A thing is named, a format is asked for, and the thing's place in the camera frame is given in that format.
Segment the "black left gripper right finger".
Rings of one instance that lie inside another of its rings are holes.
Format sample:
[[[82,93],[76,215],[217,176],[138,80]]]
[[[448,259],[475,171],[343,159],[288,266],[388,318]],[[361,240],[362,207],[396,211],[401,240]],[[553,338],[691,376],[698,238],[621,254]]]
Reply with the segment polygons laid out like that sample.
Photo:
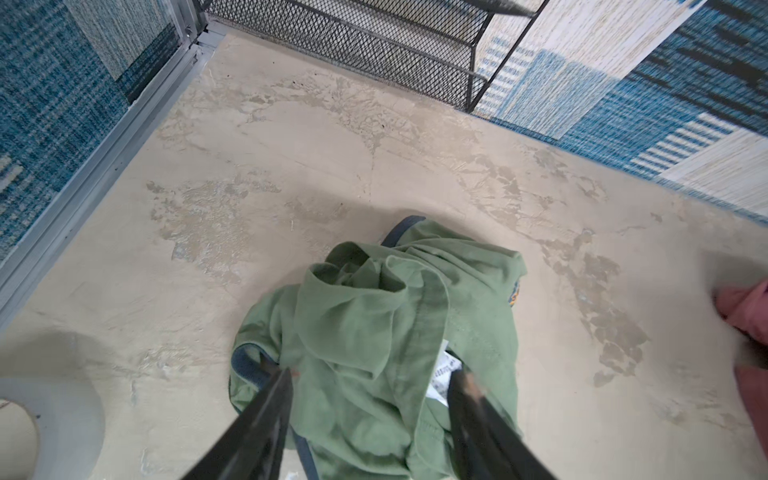
[[[494,409],[472,374],[451,374],[448,406],[458,479],[555,479]]]

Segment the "pink red t-shirt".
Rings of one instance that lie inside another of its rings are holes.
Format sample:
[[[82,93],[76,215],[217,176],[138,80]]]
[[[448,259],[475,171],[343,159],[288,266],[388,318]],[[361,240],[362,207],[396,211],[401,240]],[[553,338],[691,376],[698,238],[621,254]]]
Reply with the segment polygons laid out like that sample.
[[[745,338],[733,373],[751,426],[767,456],[767,279],[751,287],[719,287],[713,303],[720,318]]]

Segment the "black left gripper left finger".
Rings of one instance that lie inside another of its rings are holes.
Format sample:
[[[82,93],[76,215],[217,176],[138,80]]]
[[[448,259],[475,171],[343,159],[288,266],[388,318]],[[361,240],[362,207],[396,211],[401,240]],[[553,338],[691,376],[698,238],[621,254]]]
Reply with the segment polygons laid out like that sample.
[[[277,480],[292,398],[291,373],[280,370],[183,480]]]

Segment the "green t-shirt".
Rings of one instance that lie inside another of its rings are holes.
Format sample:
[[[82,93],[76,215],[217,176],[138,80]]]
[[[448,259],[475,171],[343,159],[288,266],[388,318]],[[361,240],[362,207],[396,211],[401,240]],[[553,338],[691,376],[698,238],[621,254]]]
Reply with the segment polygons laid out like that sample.
[[[516,423],[520,253],[407,219],[384,244],[346,242],[301,282],[263,296],[231,355],[243,411],[270,369],[292,375],[289,444],[311,479],[444,479],[448,407],[430,390],[441,360],[474,374]]]

